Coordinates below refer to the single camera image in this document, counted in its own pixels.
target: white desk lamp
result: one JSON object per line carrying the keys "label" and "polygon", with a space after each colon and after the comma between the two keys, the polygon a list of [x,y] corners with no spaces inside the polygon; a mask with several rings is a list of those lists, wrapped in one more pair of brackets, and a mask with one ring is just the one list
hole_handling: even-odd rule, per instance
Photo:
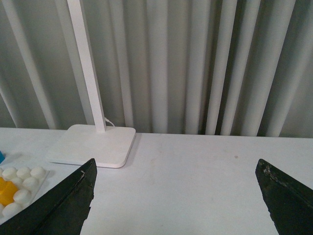
{"label": "white desk lamp", "polygon": [[127,160],[135,129],[106,126],[83,5],[67,0],[90,100],[93,125],[71,126],[47,153],[53,163],[82,165],[95,158],[99,167],[119,168]]}

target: white curtain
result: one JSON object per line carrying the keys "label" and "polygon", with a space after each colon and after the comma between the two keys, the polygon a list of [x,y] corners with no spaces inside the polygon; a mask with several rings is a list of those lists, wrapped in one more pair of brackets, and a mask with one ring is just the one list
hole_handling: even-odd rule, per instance
{"label": "white curtain", "polygon": [[[82,0],[105,116],[313,137],[313,0]],[[0,127],[93,124],[66,0],[1,0]]]}

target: yellow block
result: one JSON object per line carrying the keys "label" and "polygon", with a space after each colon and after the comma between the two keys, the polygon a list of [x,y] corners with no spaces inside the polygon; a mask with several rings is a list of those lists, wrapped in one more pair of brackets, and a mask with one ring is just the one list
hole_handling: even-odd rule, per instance
{"label": "yellow block", "polygon": [[0,203],[4,206],[14,202],[13,196],[19,189],[11,181],[5,181],[0,177]]}

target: table surface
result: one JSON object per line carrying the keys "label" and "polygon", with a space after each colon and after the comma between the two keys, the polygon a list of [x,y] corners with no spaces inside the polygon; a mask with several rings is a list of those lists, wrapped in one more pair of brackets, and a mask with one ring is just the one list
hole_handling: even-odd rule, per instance
{"label": "table surface", "polygon": [[[52,164],[61,130],[0,128],[0,165],[50,170],[36,199],[78,168]],[[277,235],[260,158],[313,188],[313,139],[137,133],[126,165],[98,168],[82,235]]]}

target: lamp base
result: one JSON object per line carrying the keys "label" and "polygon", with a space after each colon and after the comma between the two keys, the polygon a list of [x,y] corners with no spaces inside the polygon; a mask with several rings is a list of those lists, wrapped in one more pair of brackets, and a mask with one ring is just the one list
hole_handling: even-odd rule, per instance
{"label": "lamp base", "polygon": [[136,130],[108,126],[104,133],[93,125],[73,125],[48,151],[52,163],[83,165],[95,158],[98,167],[120,168],[125,165]]}

